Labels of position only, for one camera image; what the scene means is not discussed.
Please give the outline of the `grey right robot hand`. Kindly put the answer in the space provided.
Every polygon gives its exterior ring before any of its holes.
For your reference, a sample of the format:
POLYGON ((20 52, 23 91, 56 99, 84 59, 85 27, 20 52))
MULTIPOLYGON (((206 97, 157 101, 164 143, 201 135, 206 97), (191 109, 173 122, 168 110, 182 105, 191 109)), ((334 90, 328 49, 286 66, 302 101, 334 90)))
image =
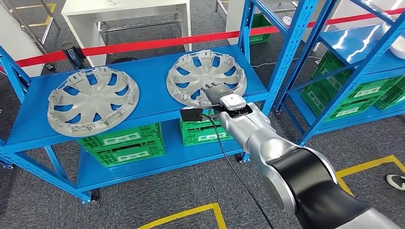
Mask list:
POLYGON ((218 105, 220 98, 234 93, 227 85, 218 82, 207 83, 201 87, 201 90, 212 105, 218 105))

